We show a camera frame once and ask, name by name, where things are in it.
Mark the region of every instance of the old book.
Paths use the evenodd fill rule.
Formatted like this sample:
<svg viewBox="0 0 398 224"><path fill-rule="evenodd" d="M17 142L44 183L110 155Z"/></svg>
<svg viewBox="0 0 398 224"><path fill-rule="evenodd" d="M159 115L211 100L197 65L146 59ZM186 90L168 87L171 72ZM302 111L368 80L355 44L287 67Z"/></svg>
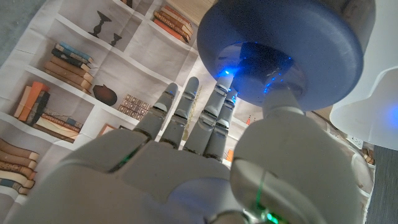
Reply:
<svg viewBox="0 0 398 224"><path fill-rule="evenodd" d="M70 124L68 124L68 123L66 123L64 121L61 121L60 119L54 118L54 117L52 117L50 115L43 114L42 117L47 119L47 120L49 120L49 121L54 122L55 124L59 124L59 125L61 125L63 127L71 129L72 131L76 131L77 133L80 132L80 128L74 127L73 125L70 125Z"/></svg>
<svg viewBox="0 0 398 224"><path fill-rule="evenodd" d="M128 106L129 106L130 104L131 104L131 102L128 101L128 100L126 100L126 99L124 99L124 100L122 101L122 103L121 103L121 105L124 106L125 108L128 108Z"/></svg>
<svg viewBox="0 0 398 224"><path fill-rule="evenodd" d="M86 89L83 88L82 86L80 86L80 85L78 85L78 84L76 84L76 83L70 81L70 80L67 79L67 78L64 78L64 77L62 77L62 76L56 74L55 72L52 72L52 71L50 71L50 70L48 70L48 69L44 70L44 72L47 73L47 74L49 74L49 75L51 75L51 76L54 77L54 78L58 78L59 80L61 80L61 81L65 82L65 83L67 83L67 84L69 84L69 85L75 87L76 89L82 91L83 93L87 93L87 94L89 94L89 95L91 94L88 90L86 90Z"/></svg>
<svg viewBox="0 0 398 224"><path fill-rule="evenodd" d="M36 122L36 124L71 139L76 139L77 136L79 135L78 132L72 131L71 129L63 127L59 124L55 124L54 122L49 121L43 117L40 117L39 120Z"/></svg>
<svg viewBox="0 0 398 224"><path fill-rule="evenodd" d="M173 14L175 14L176 16L178 16L179 18L183 19L185 22L188 23L188 25L192 26L192 25L191 25L191 22L190 22L187 18L183 17L179 12L177 12L177 11L174 10L174 9L172 9L170 6L165 5L164 8L167 9L167 10L169 10L170 12L172 12Z"/></svg>
<svg viewBox="0 0 398 224"><path fill-rule="evenodd" d="M62 114L57 113L57 112L55 112L53 110L50 110L48 108L44 108L44 113L48 114L48 115L50 115L50 116L52 116L54 118L60 119L61 121L64 121L64 122L66 122L66 123L68 123L68 124L70 124L70 125L72 125L72 126L74 126L76 128L80 128L81 129L83 127L82 123L80 123L78 121L75 121L73 118L70 118L68 116L62 115Z"/></svg>
<svg viewBox="0 0 398 224"><path fill-rule="evenodd" d="M81 69L83 69L86 72L90 71L89 66L87 66L85 63L76 60L74 58L71 58L70 56L67 56L66 54L62 53L61 51L59 51L58 49L52 49L51 54L53 54L54 56L56 56L57 58L60 58L66 62L68 62L71 65L74 65L76 67L79 67Z"/></svg>
<svg viewBox="0 0 398 224"><path fill-rule="evenodd" d="M31 86L26 86L25 87L24 93L22 94L22 98L19 101L17 109L15 110L14 117L18 118L19 115L21 115L22 110L24 109L24 106L26 104L27 97L29 96L30 89L32 89Z"/></svg>
<svg viewBox="0 0 398 224"><path fill-rule="evenodd" d="M150 105L149 105L148 103L144 102L144 103L142 104L142 108L144 108L145 110L149 110Z"/></svg>
<svg viewBox="0 0 398 224"><path fill-rule="evenodd" d="M21 115L18 117L20 121L26 121L33 105L36 102L37 97L41 91L49 91L50 88L43 83L33 82L32 88L30 89L29 96L27 97L24 109L22 109Z"/></svg>
<svg viewBox="0 0 398 224"><path fill-rule="evenodd" d="M94 77L91 76L91 75L90 75L88 72L86 72L84 69L79 68L79 67L76 67L76 66L74 66L74 65L71 65L71 64L69 64L68 62L66 62L66 61L64 61L64 60L62 60L62 59L60 59L60 58L57 58L56 56L53 56L53 57L51 58L51 62L54 63L54 64L56 64L56 65L58 65L58 66L60 66L60 67L62 67L62 68L64 68L64 69L66 69L66 70L68 70L68 71L71 71L71 72L73 72L73 73L75 73L75 74L77 74L77 75L83 77L85 80L87 80L87 81L90 82L90 83L91 83L91 82L93 81L93 79L94 79Z"/></svg>
<svg viewBox="0 0 398 224"><path fill-rule="evenodd" d="M193 24L199 26L200 21L206 12L214 5L217 0L166 0L168 4L183 14Z"/></svg>
<svg viewBox="0 0 398 224"><path fill-rule="evenodd" d="M185 39L178 34L177 32L175 32L174 30L170 29L168 26L166 26L166 24L164 24L163 22L160 22L159 20L155 19L154 22L163 30L165 30L166 32L168 32L169 34L171 34L173 37L177 38L178 40L181 40L182 42L185 42Z"/></svg>
<svg viewBox="0 0 398 224"><path fill-rule="evenodd" d="M35 184L34 180L28 180L24 175L15 172L0 170L0 179L13 180L20 183L23 187L31 189Z"/></svg>
<svg viewBox="0 0 398 224"><path fill-rule="evenodd" d="M142 100L136 98L136 97L132 97L131 102L133 102L135 105L141 105Z"/></svg>
<svg viewBox="0 0 398 224"><path fill-rule="evenodd" d="M91 87L91 83L85 80L83 77L74 74L71 71L68 71L52 62L46 62L44 64L44 68L47 70L50 70L51 72L56 73L57 75L62 76L63 78L66 78L77 85L80 85L81 87L85 88L86 90L89 90Z"/></svg>
<svg viewBox="0 0 398 224"><path fill-rule="evenodd" d="M193 34L193 29L192 29L191 23L187 22L185 20L185 18L183 18L182 16L178 16L179 14L176 13L173 9L169 8L168 6L165 6L161 9L161 11L166 12L167 15L173 17L174 19L176 19L179 22L181 22L182 24L184 24Z"/></svg>
<svg viewBox="0 0 398 224"><path fill-rule="evenodd" d="M0 179L0 186L10 187L23 195L27 195L29 192L29 189L23 187L20 183L9 179Z"/></svg>
<svg viewBox="0 0 398 224"><path fill-rule="evenodd" d="M13 146L12 144L9 144L3 139L0 139L0 150L2 150L5 153L14 155L14 156L19 156L27 159L32 159L36 161L39 158L39 154L27 149L22 149L16 146Z"/></svg>
<svg viewBox="0 0 398 224"><path fill-rule="evenodd" d="M33 161L32 159L27 159L24 157L8 154L6 152L3 152L1 148L0 148L0 161L9 162L12 164L19 164L31 169L35 169L37 166L36 161Z"/></svg>
<svg viewBox="0 0 398 224"><path fill-rule="evenodd" d="M35 172L28 167L24 167L19 164L11 164L8 162L0 161L0 170L15 172L18 174L24 175L28 180L32 180L34 178Z"/></svg>
<svg viewBox="0 0 398 224"><path fill-rule="evenodd" d="M130 101L130 99L132 98L132 96L128 93L126 93L126 95L124 95L124 99Z"/></svg>
<svg viewBox="0 0 398 224"><path fill-rule="evenodd" d="M27 125L32 126L34 123L37 122L39 117L42 115L43 110L47 105L47 102L49 101L49 98L50 98L50 93L47 93L46 91L40 92L39 97L37 97L37 100L33 105L32 110L29 113L29 116L26 119Z"/></svg>
<svg viewBox="0 0 398 224"><path fill-rule="evenodd" d="M54 48L55 48L55 49L58 49L59 51L61 51L62 53L66 54L67 56L69 56L69 57L71 57L71 58L74 58L74 59L76 59L76 60L79 60L79 61L81 61L81 62L83 62L83 63L85 63L85 64L88 64L88 63L89 63L89 61L88 61L87 59L84 59L83 57L81 57L81 56L79 56L79 55L77 55L77 54L71 52L70 50L68 50L68 49L66 49L66 48L64 48L64 47L62 47L62 46L59 45L59 44L55 44Z"/></svg>
<svg viewBox="0 0 398 224"><path fill-rule="evenodd" d="M41 127L41 126L39 126L37 124L33 124L33 128L38 129L39 131L42 131L42 132L47 133L47 134L49 134L49 135L51 135L53 137L59 138L61 140L67 141L67 142L70 142L70 143L75 142L74 139L71 139L71 138L68 138L66 136L63 136L62 134L59 134L59 133L51 131L51 130L49 130L47 128Z"/></svg>
<svg viewBox="0 0 398 224"><path fill-rule="evenodd" d="M178 28L184 30L190 37L192 37L192 32L184 25L182 22L179 22L178 20L174 19L173 17L169 16L166 12L159 12L160 15L164 16L166 19L168 19L170 22L174 23Z"/></svg>
<svg viewBox="0 0 398 224"><path fill-rule="evenodd" d="M164 16L160 15L158 12L154 12L155 18L158 19L159 21L163 22L166 24L168 27L173 29L175 32L180 34L186 42L189 42L190 36L184 31L178 28L176 25L174 25L172 22L170 22L168 19L166 19Z"/></svg>
<svg viewBox="0 0 398 224"><path fill-rule="evenodd" d="M74 49L73 47L69 46L69 45L68 45L67 43L65 43L65 42L61 42L60 45L61 45L62 47L64 47L65 49L70 50L71 52L73 52L73 53L75 53L75 54L81 56L82 58L86 59L86 60L89 61L90 63L93 63L94 60L93 60L88 54L83 53L83 52L81 52L81 51L79 51L79 50Z"/></svg>

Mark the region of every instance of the white shelf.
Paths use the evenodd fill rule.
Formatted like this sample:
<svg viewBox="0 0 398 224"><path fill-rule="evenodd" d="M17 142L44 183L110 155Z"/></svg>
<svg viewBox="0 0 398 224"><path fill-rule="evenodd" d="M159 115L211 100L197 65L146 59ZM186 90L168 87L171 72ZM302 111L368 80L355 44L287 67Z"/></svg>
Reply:
<svg viewBox="0 0 398 224"><path fill-rule="evenodd" d="M8 115L6 113L0 112L0 119L5 121L5 122L7 122L7 123L9 123L9 124L11 124L11 125L13 125L17 129L20 129L21 131L23 131L23 132L25 132L27 134L30 134L30 135L36 136L38 138L44 139L44 140L46 140L48 142L51 142L54 145L62 146L62 147L65 147L67 149L70 149L70 150L75 150L76 149L76 147L72 143L64 141L64 140L61 140L61 139L53 137L53 136L51 136L51 135L49 135L47 133L39 131L39 130L37 130L35 128L32 128L29 125L26 125L26 124L22 123L21 121L19 121L15 117L13 117L11 115Z"/></svg>
<svg viewBox="0 0 398 224"><path fill-rule="evenodd" d="M177 44L178 46L184 48L185 50L189 50L197 55L199 55L199 52L194 49L193 47L187 45L186 43L182 42L181 40L178 40L177 38L175 38L173 35L169 34L166 30L163 30L161 27L159 27L155 22L148 20L147 21L148 24L154 28L157 32L160 32L161 34L163 34L164 36L166 36L167 38L169 38L172 42L174 42L175 44Z"/></svg>
<svg viewBox="0 0 398 224"><path fill-rule="evenodd" d="M101 45L102 47L104 47L107 50L111 50L112 46L110 46L108 43L106 43L105 41L103 41L103 40L101 40L99 38L96 38L95 36L87 33L82 28L78 27L76 24L72 23L67 18L61 16L60 14L57 14L55 16L55 19L58 20L59 22L61 22L62 24L64 24L65 26L71 28L76 33L78 33L81 36L85 37L86 39L91 40L92 42L95 42L95 43Z"/></svg>
<svg viewBox="0 0 398 224"><path fill-rule="evenodd" d="M108 43L106 43L105 41L96 38L94 36L92 36L91 34L87 33L86 31L84 31L82 28L78 27L76 24L74 24L73 22L69 21L67 18L63 17L60 14L57 14L55 16L56 20L58 20L59 22L61 22L63 25L71 28L72 30L74 30L76 33L80 34L82 37L93 41L95 43L97 43L98 45L104 47L106 50L111 51L112 53L118 55L119 57L123 58L125 61L129 62L131 65L135 66L136 68L138 68L139 70L143 71L144 73L166 83L166 84L170 84L173 81L148 69L147 67L143 66L142 64L140 64L139 62L137 62L137 60L134 60L133 58L131 58L130 56L128 56L127 54L125 54L124 52L122 52L121 50L110 46Z"/></svg>
<svg viewBox="0 0 398 224"><path fill-rule="evenodd" d="M141 13L133 10L132 8L130 8L129 6L127 6L125 3L123 3L120 0L113 0L113 2L115 2L117 5L119 5L120 7L122 7L124 10L126 10L127 12L129 12L131 15L135 15L136 17L140 18L141 20L145 19L145 16L142 15Z"/></svg>
<svg viewBox="0 0 398 224"><path fill-rule="evenodd" d="M105 110L118 118L121 118L131 124L134 124L134 125L137 125L139 122L138 120L100 102L96 98L94 98L86 93L83 93L82 91L76 89L75 87L59 80L58 78L54 78L53 76L51 76L37 68L34 68L34 67L28 65L28 66L26 66L25 69L26 69L26 71L33 73L34 75L37 75L38 77L43 78L44 80L47 80L47 81L53 83L54 85L57 85L60 88L63 88L64 90L69 91L70 93L73 93L74 95L80 97L81 99L86 100L87 102L93 104L95 107L99 107L102 110Z"/></svg>

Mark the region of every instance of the bookshelf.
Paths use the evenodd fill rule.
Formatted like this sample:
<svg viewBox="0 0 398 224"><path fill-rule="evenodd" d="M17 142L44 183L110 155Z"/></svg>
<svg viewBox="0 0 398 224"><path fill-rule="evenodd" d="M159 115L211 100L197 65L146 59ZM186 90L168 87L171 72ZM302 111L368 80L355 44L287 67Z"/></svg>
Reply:
<svg viewBox="0 0 398 224"><path fill-rule="evenodd" d="M7 85L0 90L0 121L4 121L22 133L36 136L54 146L63 147L69 151L78 149L88 141L97 137L105 123L119 127L123 125L133 128L138 120L129 117L117 110L126 93L144 100L153 105L163 92L165 87L172 82L178 85L182 91L187 84L188 78L192 76L203 76L200 79L203 84L208 85L211 92L214 79L206 70L195 70L194 66L200 62L197 50L196 34L198 27L192 24L194 36L189 44L179 41L158 25L153 20L153 12L159 11L164 5L163 0L153 0L149 5L139 6L141 2L148 4L150 1L139 1L134 9L131 9L120 0L53 0L60 6L59 11L49 10L50 4L45 4L46 13L39 11L40 19L46 20L46 26L42 23L34 27L28 27L27 32L21 37L22 42L31 41L29 45L19 44L18 50L13 51L10 59L17 61L16 66L5 63L0 70L0 77L4 78ZM94 37L92 32L94 26L98 25L100 17L96 11L101 11L112 19L112 23L104 23L103 30ZM122 36L116 47L109 43L113 40L113 32ZM91 95L64 83L44 72L44 63L49 61L56 43L65 41L94 58L90 74L94 77L92 84L106 85L114 90L118 101L113 106L108 106L98 101L90 89ZM151 61L151 53L157 59L156 63ZM23 89L38 81L50 87L50 100L48 107L56 112L72 116L83 123L83 128L74 143L62 141L39 130L36 130L15 119L12 115L18 104ZM167 125L171 114L175 111L176 102L181 98L178 94L172 109L170 110L164 126ZM197 118L202 110L198 106L194 117ZM247 125L233 118L233 126L239 127L238 132L244 130ZM240 135L230 134L232 139Z"/></svg>

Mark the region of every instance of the white robotic arm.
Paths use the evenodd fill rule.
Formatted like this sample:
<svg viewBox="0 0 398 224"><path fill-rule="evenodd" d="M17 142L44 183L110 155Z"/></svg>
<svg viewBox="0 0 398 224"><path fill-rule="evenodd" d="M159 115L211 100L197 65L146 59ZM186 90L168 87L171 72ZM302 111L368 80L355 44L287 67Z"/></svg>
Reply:
<svg viewBox="0 0 398 224"><path fill-rule="evenodd" d="M196 78L159 142L174 83L133 131L64 158L10 223L357 223L349 162L303 111L353 89L373 24L373 0L219 0L198 30L217 84L183 150ZM264 119L244 132L229 170L220 160L237 94Z"/></svg>

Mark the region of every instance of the stacked books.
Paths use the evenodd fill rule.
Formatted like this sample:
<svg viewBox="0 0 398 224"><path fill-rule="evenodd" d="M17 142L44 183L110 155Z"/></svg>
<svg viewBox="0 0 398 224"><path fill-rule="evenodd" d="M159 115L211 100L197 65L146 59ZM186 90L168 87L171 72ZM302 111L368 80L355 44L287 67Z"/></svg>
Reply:
<svg viewBox="0 0 398 224"><path fill-rule="evenodd" d="M88 73L90 71L88 64L93 63L93 59L64 42L55 44L51 54L53 54L51 60L44 64L45 72L91 94L89 89L94 78Z"/></svg>
<svg viewBox="0 0 398 224"><path fill-rule="evenodd" d="M50 98L48 91L49 87L39 82L26 86L14 117L51 136L73 143L83 125L46 108Z"/></svg>
<svg viewBox="0 0 398 224"><path fill-rule="evenodd" d="M39 155L0 139L0 186L9 187L26 195L35 181L34 169Z"/></svg>
<svg viewBox="0 0 398 224"><path fill-rule="evenodd" d="M155 11L154 22L169 34L182 42L189 43L193 35L190 21L184 18L170 6L164 6L161 11Z"/></svg>
<svg viewBox="0 0 398 224"><path fill-rule="evenodd" d="M150 105L138 98L126 94L122 103L118 107L118 111L129 115L137 120L142 120L145 114L147 114Z"/></svg>

